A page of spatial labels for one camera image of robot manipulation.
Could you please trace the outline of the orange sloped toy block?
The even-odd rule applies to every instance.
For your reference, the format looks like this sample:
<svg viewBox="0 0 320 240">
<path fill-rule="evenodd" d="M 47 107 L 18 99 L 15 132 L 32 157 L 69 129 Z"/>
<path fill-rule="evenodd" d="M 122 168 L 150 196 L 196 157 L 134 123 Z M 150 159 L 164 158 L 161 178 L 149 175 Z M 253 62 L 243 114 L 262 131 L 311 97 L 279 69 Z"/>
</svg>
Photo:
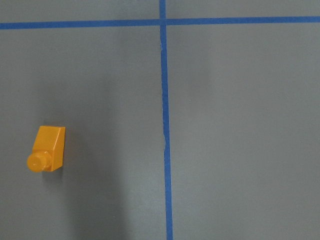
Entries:
<svg viewBox="0 0 320 240">
<path fill-rule="evenodd" d="M 63 166 L 66 128 L 64 126 L 39 127 L 27 167 L 36 173 L 53 172 Z"/>
</svg>

